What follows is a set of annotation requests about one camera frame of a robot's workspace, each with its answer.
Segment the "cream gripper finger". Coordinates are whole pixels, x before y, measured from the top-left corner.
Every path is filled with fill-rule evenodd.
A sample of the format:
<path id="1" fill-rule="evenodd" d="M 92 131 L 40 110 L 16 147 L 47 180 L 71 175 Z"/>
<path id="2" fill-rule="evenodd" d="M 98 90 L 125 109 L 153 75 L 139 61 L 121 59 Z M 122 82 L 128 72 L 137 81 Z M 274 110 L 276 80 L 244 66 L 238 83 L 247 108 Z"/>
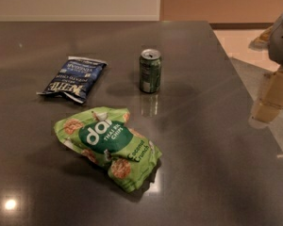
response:
<path id="1" fill-rule="evenodd" d="M 251 116 L 256 121 L 270 123 L 283 110 L 283 67 L 264 75 L 263 83 L 254 102 Z"/>

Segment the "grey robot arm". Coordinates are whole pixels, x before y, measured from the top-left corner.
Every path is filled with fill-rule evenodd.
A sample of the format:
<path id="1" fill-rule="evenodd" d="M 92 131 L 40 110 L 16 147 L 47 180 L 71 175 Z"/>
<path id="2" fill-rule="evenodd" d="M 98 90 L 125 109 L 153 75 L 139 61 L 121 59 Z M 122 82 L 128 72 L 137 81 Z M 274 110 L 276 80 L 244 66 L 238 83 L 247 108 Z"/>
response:
<path id="1" fill-rule="evenodd" d="M 283 110 L 283 12 L 272 26 L 268 55 L 279 68 L 265 75 L 251 110 L 251 117 L 263 123 L 270 123 Z"/>

